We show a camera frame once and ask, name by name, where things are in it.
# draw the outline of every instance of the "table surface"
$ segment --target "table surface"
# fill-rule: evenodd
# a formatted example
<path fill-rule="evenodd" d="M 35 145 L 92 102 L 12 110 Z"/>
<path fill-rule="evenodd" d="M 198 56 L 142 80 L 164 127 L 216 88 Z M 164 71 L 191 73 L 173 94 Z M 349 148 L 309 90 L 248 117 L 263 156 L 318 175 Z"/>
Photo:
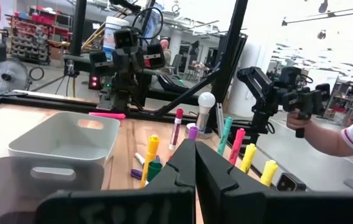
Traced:
<path fill-rule="evenodd" d="M 37 124 L 43 122 L 50 116 L 58 113 L 57 110 L 48 110 L 43 108 L 34 108 L 17 105 L 0 105 L 0 157 L 8 156 L 8 144 L 24 134 Z M 136 119 L 125 119 L 121 121 L 118 137 L 113 146 L 113 157 L 105 162 L 105 175 L 103 179 L 102 189 L 137 189 L 139 188 L 139 181 L 130 177 L 131 169 L 142 169 L 140 164 L 134 158 L 135 152 L 145 155 L 148 138 L 156 134 L 159 136 L 160 143 L 158 155 L 161 158 L 161 163 L 165 164 L 169 157 L 169 138 L 172 133 L 173 124 L 158 123 L 153 121 L 143 121 Z M 185 138 L 185 126 L 180 130 L 178 145 Z M 202 140 L 212 149 L 216 150 L 219 144 L 219 137 L 213 134 L 210 139 Z M 228 158 L 230 155 L 230 148 L 225 149 L 224 157 Z M 249 176 L 256 180 L 259 177 L 249 172 Z M 196 200 L 197 209 L 197 223 L 203 223 L 200 205 L 198 199 Z"/>

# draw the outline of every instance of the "electric fan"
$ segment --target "electric fan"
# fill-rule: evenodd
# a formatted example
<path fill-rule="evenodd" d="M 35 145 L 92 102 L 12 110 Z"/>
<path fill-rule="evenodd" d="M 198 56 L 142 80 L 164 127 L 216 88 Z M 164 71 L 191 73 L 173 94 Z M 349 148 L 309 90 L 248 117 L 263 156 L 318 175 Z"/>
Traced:
<path fill-rule="evenodd" d="M 31 84 L 27 67 L 18 60 L 0 62 L 0 95 L 13 90 L 28 90 Z"/>

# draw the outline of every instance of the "marker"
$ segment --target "marker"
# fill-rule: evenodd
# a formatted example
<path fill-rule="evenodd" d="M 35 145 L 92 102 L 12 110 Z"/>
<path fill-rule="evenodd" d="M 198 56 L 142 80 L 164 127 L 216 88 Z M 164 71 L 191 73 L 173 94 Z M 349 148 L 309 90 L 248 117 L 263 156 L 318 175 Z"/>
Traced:
<path fill-rule="evenodd" d="M 140 163 L 140 165 L 144 165 L 144 158 L 143 156 L 141 156 L 141 154 L 139 154 L 138 152 L 135 152 L 134 157 L 138 160 L 138 162 Z"/>
<path fill-rule="evenodd" d="M 97 112 L 89 112 L 90 116 L 101 116 L 105 118 L 114 118 L 114 119 L 125 119 L 125 114 L 117 114 L 117 113 L 97 113 Z"/>
<path fill-rule="evenodd" d="M 160 173 L 162 169 L 162 164 L 158 160 L 153 160 L 149 163 L 149 171 L 147 174 L 147 181 L 150 182 L 153 180 L 157 174 Z"/>
<path fill-rule="evenodd" d="M 219 146 L 218 146 L 218 153 L 219 155 L 223 156 L 225 151 L 225 146 L 227 143 L 228 133 L 230 132 L 230 127 L 232 126 L 233 119 L 228 117 L 225 122 L 224 131 L 222 132 L 222 137 L 220 138 Z"/>
<path fill-rule="evenodd" d="M 134 157 L 138 160 L 140 165 L 142 165 L 142 166 L 144 165 L 144 158 L 143 158 L 143 156 L 141 156 L 141 154 L 139 154 L 138 152 L 135 152 Z M 156 160 L 161 162 L 161 159 L 159 158 L 159 155 L 156 155 Z"/>
<path fill-rule="evenodd" d="M 270 187 L 271 180 L 276 173 L 278 165 L 275 161 L 268 161 L 265 164 L 265 170 L 261 176 L 261 183 L 267 187 Z"/>
<path fill-rule="evenodd" d="M 189 139 L 195 140 L 197 138 L 198 133 L 199 129 L 196 126 L 192 126 L 189 129 Z"/>
<path fill-rule="evenodd" d="M 247 148 L 245 148 L 245 154 L 243 161 L 241 162 L 240 170 L 242 170 L 246 174 L 251 168 L 252 159 L 256 151 L 257 147 L 252 143 L 247 145 Z"/>
<path fill-rule="evenodd" d="M 182 117 L 183 117 L 183 110 L 179 108 L 176 110 L 174 129 L 172 130 L 171 141 L 169 142 L 170 150 L 176 149 L 177 137 L 179 135 L 179 128 L 181 127 Z"/>
<path fill-rule="evenodd" d="M 131 169 L 131 177 L 141 180 L 143 172 L 137 169 Z"/>
<path fill-rule="evenodd" d="M 243 142 L 243 138 L 245 136 L 245 130 L 243 128 L 240 128 L 237 130 L 236 138 L 234 139 L 233 146 L 232 146 L 232 151 L 230 152 L 230 157 L 228 158 L 228 161 L 235 165 L 238 157 L 238 153 L 240 152 L 241 144 Z"/>
<path fill-rule="evenodd" d="M 140 187 L 143 188 L 146 184 L 147 172 L 149 169 L 149 163 L 156 158 L 156 153 L 158 150 L 159 138 L 156 135 L 152 135 L 149 138 L 148 150 L 146 153 L 146 160 L 143 166 L 143 175 L 140 181 Z"/>

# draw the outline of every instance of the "person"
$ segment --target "person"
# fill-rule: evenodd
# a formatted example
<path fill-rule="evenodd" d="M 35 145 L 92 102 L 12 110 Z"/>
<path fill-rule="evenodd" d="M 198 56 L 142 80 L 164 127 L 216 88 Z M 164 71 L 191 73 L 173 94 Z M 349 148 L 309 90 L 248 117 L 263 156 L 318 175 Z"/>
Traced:
<path fill-rule="evenodd" d="M 169 48 L 169 41 L 164 39 L 159 42 L 159 44 L 162 47 L 162 51 L 164 52 L 164 59 L 165 59 L 165 65 L 163 68 L 161 68 L 162 73 L 169 74 L 169 68 L 171 64 L 171 51 L 168 49 Z"/>
<path fill-rule="evenodd" d="M 288 113 L 287 127 L 305 129 L 305 140 L 313 148 L 331 156 L 353 156 L 353 125 L 342 131 L 322 128 L 314 121 L 298 119 L 299 110 Z"/>

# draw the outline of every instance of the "person's hand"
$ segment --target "person's hand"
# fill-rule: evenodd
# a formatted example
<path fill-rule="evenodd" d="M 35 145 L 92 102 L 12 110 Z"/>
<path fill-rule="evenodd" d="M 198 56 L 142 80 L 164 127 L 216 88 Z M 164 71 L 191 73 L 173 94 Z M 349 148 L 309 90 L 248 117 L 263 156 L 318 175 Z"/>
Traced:
<path fill-rule="evenodd" d="M 297 130 L 298 128 L 305 128 L 311 121 L 298 119 L 299 110 L 295 109 L 293 112 L 289 112 L 287 115 L 287 127 L 292 130 Z"/>

